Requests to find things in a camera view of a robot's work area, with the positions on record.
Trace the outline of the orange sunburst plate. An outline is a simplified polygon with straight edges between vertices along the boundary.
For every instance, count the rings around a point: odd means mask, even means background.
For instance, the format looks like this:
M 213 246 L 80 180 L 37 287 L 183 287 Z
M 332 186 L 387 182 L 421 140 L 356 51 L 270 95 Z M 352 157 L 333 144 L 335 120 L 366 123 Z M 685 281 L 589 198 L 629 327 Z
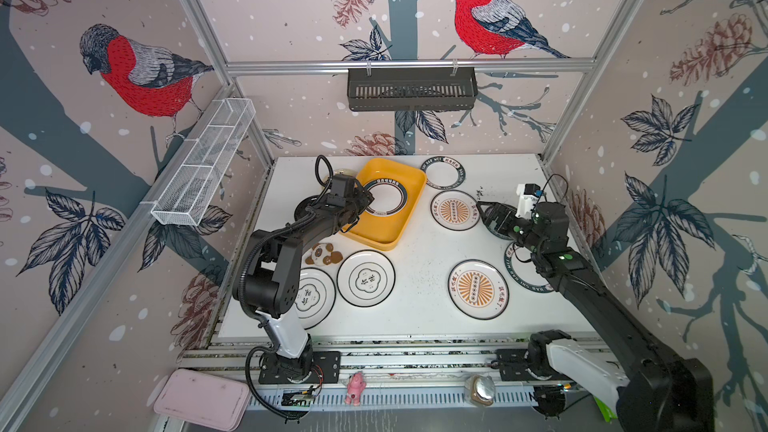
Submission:
M 496 319 L 509 304 L 509 290 L 503 275 L 480 260 L 465 260 L 452 268 L 448 293 L 462 313 L 476 320 Z
M 451 231 L 470 230 L 480 221 L 476 200 L 459 190 L 437 194 L 430 202 L 430 212 L 438 225 Z

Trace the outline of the white plate under arm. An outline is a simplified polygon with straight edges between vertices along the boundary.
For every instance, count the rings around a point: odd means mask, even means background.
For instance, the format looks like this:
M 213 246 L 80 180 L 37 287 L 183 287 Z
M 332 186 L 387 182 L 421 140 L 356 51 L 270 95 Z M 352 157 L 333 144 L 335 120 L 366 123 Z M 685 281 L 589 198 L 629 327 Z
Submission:
M 333 279 L 317 268 L 303 268 L 295 308 L 304 329 L 311 329 L 323 322 L 336 302 L 336 285 Z

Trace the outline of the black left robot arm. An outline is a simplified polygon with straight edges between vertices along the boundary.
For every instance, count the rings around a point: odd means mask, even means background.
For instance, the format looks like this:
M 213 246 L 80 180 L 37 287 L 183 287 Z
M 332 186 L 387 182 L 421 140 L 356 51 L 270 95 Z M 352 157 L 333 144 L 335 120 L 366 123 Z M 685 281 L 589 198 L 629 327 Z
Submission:
M 310 335 L 295 307 L 303 256 L 321 240 L 354 228 L 373 202 L 357 178 L 335 173 L 323 155 L 315 160 L 315 177 L 322 190 L 294 222 L 250 235 L 232 288 L 243 313 L 270 339 L 271 347 L 262 354 L 273 361 L 277 375 L 289 381 L 308 378 L 313 368 Z

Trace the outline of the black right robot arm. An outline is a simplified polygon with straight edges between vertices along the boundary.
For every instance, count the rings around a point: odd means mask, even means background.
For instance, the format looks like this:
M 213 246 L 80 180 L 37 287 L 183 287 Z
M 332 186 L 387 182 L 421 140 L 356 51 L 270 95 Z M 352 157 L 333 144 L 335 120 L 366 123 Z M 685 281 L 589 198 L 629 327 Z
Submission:
M 626 431 L 714 430 L 709 370 L 662 343 L 610 293 L 591 263 L 569 246 L 563 204 L 539 202 L 528 218 L 499 202 L 481 201 L 478 208 L 490 231 L 529 252 L 536 273 L 576 307 L 618 361 L 612 366 L 562 331 L 542 331 L 528 341 L 532 376 L 575 381 Z

